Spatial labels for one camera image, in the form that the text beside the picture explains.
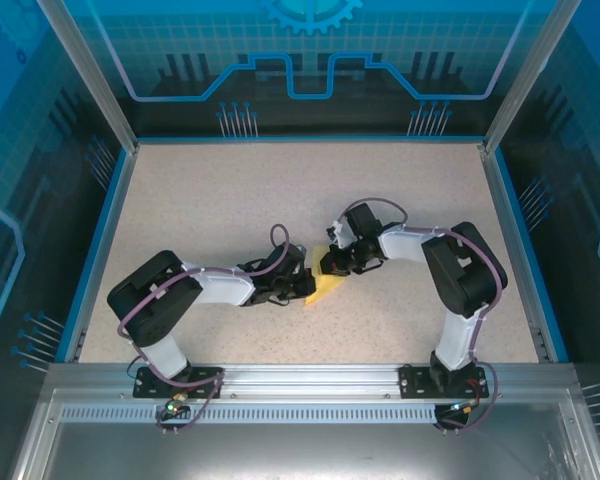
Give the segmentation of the yellow cloth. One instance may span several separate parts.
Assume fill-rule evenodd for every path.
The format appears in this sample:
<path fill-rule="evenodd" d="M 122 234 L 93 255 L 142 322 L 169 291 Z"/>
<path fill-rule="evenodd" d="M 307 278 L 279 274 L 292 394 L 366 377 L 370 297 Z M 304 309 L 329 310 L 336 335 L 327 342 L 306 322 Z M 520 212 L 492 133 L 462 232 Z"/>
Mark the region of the yellow cloth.
<path fill-rule="evenodd" d="M 311 256 L 311 274 L 315 280 L 315 291 L 305 298 L 305 306 L 312 305 L 324 298 L 327 294 L 342 285 L 346 278 L 326 274 L 322 271 L 320 261 L 329 252 L 326 245 L 315 246 Z"/>

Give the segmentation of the steel tray panel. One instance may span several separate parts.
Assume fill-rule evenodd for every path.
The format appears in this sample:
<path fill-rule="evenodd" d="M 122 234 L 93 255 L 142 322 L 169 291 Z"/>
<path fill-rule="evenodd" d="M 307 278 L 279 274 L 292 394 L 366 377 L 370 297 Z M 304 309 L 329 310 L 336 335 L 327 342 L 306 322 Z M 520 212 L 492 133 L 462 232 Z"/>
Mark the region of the steel tray panel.
<path fill-rule="evenodd" d="M 64 423 L 34 416 L 8 480 L 600 480 L 600 441 L 562 395 L 496 406 L 474 428 L 434 424 Z"/>

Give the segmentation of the aluminium mounting rail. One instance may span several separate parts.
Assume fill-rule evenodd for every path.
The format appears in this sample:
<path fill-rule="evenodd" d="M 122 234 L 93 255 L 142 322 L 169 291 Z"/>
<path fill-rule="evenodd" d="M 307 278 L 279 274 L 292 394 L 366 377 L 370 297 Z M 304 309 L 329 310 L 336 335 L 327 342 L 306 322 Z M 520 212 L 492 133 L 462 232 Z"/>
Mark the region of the aluminium mounting rail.
<path fill-rule="evenodd" d="M 397 364 L 378 365 L 225 365 L 220 398 L 236 402 L 400 400 Z M 486 371 L 494 398 L 548 398 L 577 391 L 570 364 L 497 364 Z M 78 400 L 126 400 L 135 380 L 123 364 L 55 364 L 43 384 L 50 397 L 64 392 Z"/>

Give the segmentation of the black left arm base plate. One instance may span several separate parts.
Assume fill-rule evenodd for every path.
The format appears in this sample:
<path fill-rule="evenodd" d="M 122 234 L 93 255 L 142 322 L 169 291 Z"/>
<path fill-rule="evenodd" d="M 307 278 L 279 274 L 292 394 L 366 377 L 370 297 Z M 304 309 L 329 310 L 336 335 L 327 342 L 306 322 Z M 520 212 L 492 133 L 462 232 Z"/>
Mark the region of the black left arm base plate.
<path fill-rule="evenodd" d="M 224 370 L 219 367 L 187 367 L 175 379 L 179 383 L 194 383 L 218 376 Z M 149 367 L 140 367 L 135 375 L 132 396 L 139 399 L 168 399 L 184 393 L 187 399 L 204 399 L 209 396 L 217 381 L 201 384 L 196 388 L 177 387 L 160 380 Z"/>

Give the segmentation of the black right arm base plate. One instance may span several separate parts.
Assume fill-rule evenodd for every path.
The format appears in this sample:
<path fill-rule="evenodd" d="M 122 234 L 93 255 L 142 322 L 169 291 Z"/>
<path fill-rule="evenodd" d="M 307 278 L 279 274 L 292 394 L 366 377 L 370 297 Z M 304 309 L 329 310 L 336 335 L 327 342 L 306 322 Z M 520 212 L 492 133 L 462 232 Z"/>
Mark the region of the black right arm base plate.
<path fill-rule="evenodd" d="M 398 387 L 402 399 L 485 399 L 490 396 L 484 369 L 473 364 L 451 372 L 440 366 L 405 364 L 398 369 Z"/>

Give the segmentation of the aluminium side rail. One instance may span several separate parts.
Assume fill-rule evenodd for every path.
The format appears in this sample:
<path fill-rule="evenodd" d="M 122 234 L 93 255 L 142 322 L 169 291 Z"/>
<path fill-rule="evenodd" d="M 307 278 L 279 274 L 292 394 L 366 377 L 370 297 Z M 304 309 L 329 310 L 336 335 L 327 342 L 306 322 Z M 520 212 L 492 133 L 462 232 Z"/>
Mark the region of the aluminium side rail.
<path fill-rule="evenodd" d="M 516 285 L 539 362 L 554 363 L 553 345 L 551 340 L 546 339 L 544 309 L 536 292 L 503 174 L 493 153 L 489 153 L 483 144 L 478 145 L 478 151 L 512 269 L 510 283 Z"/>

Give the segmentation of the aluminium frame post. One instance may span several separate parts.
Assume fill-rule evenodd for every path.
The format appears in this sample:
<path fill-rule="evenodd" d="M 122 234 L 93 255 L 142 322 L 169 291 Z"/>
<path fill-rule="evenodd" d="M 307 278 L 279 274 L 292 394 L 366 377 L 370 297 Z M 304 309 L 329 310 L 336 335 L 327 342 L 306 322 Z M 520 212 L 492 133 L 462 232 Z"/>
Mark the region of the aluminium frame post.
<path fill-rule="evenodd" d="M 524 101 L 546 67 L 582 0 L 556 0 L 479 149 L 483 161 L 495 155 Z"/>
<path fill-rule="evenodd" d="M 121 146 L 131 154 L 137 138 L 113 91 L 62 0 L 36 0 Z"/>

